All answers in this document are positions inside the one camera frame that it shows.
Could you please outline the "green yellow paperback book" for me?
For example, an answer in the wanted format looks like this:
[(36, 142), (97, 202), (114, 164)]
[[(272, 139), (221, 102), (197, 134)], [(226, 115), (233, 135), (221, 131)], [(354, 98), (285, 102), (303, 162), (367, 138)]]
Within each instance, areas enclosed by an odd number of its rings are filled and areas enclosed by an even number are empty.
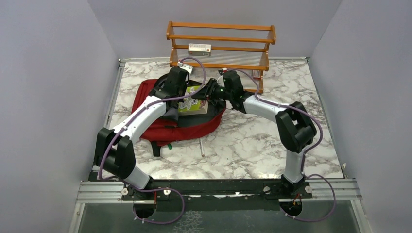
[(193, 99), (192, 97), (184, 98), (179, 102), (178, 114), (180, 116), (206, 114), (208, 111), (208, 102), (206, 100)]

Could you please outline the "red backpack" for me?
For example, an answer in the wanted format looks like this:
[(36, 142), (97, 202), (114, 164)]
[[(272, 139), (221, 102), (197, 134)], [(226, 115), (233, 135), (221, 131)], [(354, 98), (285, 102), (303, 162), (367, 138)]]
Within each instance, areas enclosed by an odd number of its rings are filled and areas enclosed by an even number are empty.
[[(157, 86), (163, 86), (168, 74), (158, 79), (148, 79), (141, 82), (132, 107), (134, 112), (143, 104), (149, 92)], [(171, 116), (166, 114), (158, 118), (142, 134), (140, 139), (151, 143), (153, 156), (160, 156), (162, 146), (174, 141), (191, 140), (204, 137), (214, 132), (221, 123), (222, 115), (226, 110), (226, 102), (219, 100), (215, 105), (209, 105), (207, 113), (189, 116)]]

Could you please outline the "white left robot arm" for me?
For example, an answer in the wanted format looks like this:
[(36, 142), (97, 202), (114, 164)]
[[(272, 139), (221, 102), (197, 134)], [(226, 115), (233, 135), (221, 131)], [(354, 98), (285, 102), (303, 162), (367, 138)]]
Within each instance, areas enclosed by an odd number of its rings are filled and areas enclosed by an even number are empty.
[(152, 195), (153, 187), (149, 183), (151, 177), (137, 166), (134, 144), (158, 118), (186, 98), (185, 92), (192, 71), (193, 67), (190, 65), (172, 67), (164, 82), (153, 87), (143, 103), (127, 119), (112, 129), (99, 130), (94, 162), (99, 167), (100, 180), (103, 179), (102, 171), (105, 170), (114, 178), (133, 186), (134, 193), (140, 199), (144, 200)]

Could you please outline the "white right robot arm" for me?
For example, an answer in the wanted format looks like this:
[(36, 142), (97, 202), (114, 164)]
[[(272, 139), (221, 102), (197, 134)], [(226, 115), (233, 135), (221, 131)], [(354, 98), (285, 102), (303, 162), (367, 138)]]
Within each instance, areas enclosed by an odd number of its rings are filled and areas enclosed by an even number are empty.
[(246, 91), (237, 72), (236, 69), (219, 70), (223, 85), (216, 79), (210, 79), (192, 98), (206, 100), (211, 104), (220, 100), (228, 101), (234, 110), (265, 118), (277, 125), (280, 141), (286, 149), (286, 165), (281, 176), (280, 191), (291, 198), (299, 192), (305, 181), (304, 152), (312, 144), (317, 130), (302, 103), (274, 103)]

